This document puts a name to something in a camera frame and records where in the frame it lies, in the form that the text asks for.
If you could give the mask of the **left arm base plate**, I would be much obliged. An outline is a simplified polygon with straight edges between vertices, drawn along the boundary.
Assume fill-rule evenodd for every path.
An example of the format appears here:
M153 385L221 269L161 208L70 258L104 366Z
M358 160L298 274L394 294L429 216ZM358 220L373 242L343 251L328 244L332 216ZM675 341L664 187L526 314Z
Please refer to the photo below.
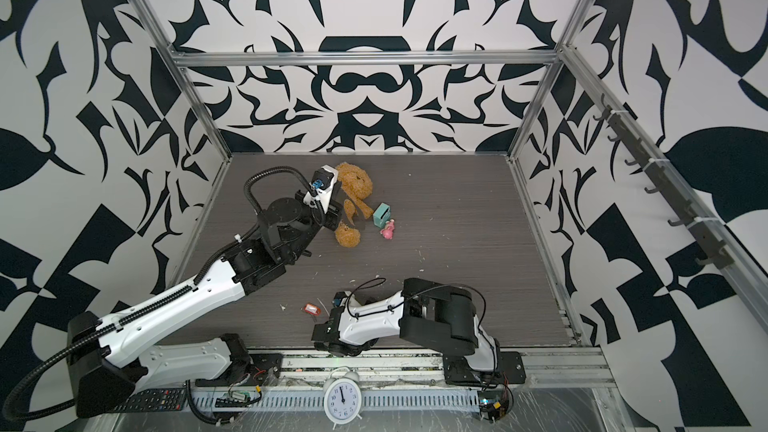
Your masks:
M255 386L266 385L280 377L283 355L280 353L256 353L234 356L228 368L214 379L196 379L196 387Z

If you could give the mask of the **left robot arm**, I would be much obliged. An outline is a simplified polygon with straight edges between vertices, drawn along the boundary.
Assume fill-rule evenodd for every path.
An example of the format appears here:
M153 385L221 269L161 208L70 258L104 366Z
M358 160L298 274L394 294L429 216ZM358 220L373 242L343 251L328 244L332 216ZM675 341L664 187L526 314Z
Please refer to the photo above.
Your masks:
M27 422L73 408L78 417L91 418L147 388L196 379L237 380L251 359L236 334L179 346L158 343L203 315L265 287L308 255L315 236L340 223L340 187L338 170L328 165L310 179L290 166L271 167L249 177L243 193L255 213L251 229L217 250L194 277L158 296L103 317L91 312L75 317L66 348L11 389L3 417ZM60 362L67 364L72 399L41 410L25 409L25 392Z

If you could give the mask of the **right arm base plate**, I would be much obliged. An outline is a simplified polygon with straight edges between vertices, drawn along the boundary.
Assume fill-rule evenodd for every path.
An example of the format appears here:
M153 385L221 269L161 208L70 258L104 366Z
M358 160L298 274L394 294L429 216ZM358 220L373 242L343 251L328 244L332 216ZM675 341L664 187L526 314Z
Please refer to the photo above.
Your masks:
M522 356L518 352L501 352L497 370L480 372L471 369L464 357L443 357L444 381L448 385L465 387L483 387L490 385L523 384L526 381L526 371Z

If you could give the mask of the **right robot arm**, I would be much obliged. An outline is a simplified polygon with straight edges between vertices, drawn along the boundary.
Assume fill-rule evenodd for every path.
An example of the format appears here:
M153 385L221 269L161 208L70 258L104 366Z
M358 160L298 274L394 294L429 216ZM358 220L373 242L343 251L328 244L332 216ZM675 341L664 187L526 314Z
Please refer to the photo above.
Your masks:
M442 355L445 382L495 388L504 381L500 345L482 326L484 311L473 298L482 294L463 284L408 278L402 289L378 301L358 293L386 282L383 277L336 293L328 319L314 326L311 340L319 351L356 357L382 338L399 339Z

